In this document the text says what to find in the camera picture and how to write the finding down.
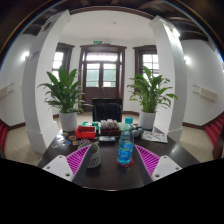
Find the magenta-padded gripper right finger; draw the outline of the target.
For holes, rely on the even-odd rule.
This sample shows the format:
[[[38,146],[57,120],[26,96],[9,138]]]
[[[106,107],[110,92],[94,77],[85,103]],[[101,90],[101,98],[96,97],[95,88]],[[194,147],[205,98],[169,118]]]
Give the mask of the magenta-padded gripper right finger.
[[[181,170],[167,155],[158,156],[139,145],[135,146],[134,156],[144,182],[154,182]]]

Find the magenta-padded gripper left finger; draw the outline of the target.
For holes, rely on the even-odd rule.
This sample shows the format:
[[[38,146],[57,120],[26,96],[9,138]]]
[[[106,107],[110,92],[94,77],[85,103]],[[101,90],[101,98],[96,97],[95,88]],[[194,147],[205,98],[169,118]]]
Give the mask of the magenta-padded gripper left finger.
[[[69,182],[80,182],[92,155],[91,145],[88,144],[67,156],[58,155],[43,170],[48,171]]]

